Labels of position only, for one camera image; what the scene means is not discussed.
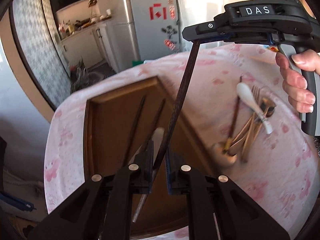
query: human hand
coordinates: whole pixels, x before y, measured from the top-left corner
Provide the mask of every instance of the human hand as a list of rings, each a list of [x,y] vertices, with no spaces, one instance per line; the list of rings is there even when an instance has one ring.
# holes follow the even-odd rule
[[[300,69],[316,71],[316,73],[320,74],[320,56],[315,51],[309,49],[303,53],[292,55],[292,60]],[[289,95],[290,105],[300,113],[313,112],[313,104],[316,101],[316,97],[307,90],[306,79],[289,68],[287,58],[280,52],[276,54],[276,63],[280,67],[280,73],[284,79],[282,87]]]

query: blue object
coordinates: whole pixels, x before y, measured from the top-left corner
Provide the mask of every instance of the blue object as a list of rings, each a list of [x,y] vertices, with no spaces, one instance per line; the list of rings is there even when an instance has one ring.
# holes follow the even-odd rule
[[[36,209],[31,202],[12,196],[4,191],[0,193],[0,199],[6,202],[7,204],[16,207],[17,209],[20,209],[22,211],[31,212]]]

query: metal screw head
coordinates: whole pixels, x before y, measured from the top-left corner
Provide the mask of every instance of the metal screw head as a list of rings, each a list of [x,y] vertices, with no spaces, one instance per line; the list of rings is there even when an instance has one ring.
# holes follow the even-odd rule
[[[132,163],[129,165],[129,170],[130,171],[136,171],[137,169],[139,169],[139,165]]]
[[[91,177],[92,181],[94,182],[98,182],[102,179],[101,175],[100,174],[94,174],[92,177]]]
[[[191,171],[191,167],[189,165],[182,165],[181,170],[182,171]]]
[[[220,182],[227,182],[229,179],[228,179],[228,177],[226,175],[220,175],[218,180]]]

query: fork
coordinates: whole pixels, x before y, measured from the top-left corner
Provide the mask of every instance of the fork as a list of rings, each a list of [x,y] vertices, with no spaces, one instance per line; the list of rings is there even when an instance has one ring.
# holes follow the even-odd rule
[[[259,102],[260,101],[260,88],[258,88],[257,86],[253,86],[251,91],[254,96],[254,99],[256,100],[258,105],[260,105],[260,102]],[[256,125],[255,118],[256,118],[256,113],[253,112],[253,114],[251,116],[250,127],[249,127],[246,139],[244,141],[244,146],[243,146],[242,152],[241,152],[241,160],[243,162],[248,162],[249,150],[250,150],[250,147],[251,147],[253,140],[254,140],[254,131],[255,131],[255,125]]]

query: pink tablecloth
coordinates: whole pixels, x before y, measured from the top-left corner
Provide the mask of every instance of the pink tablecloth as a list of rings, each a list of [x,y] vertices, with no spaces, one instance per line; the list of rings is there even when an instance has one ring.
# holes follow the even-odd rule
[[[83,126],[88,98],[158,75],[175,98],[188,53],[161,58],[112,76],[72,94],[57,109],[50,126],[45,153],[44,186],[48,212],[84,182]],[[227,137],[240,75],[244,82],[262,87],[276,104],[270,118],[274,132],[262,130],[247,164],[237,162],[223,172],[264,208],[294,238],[306,221],[319,192],[319,158],[310,136],[282,90],[275,53],[258,45],[230,44],[200,50],[183,112],[209,149]],[[236,132],[251,111],[241,105]],[[158,236],[188,237],[188,229]]]

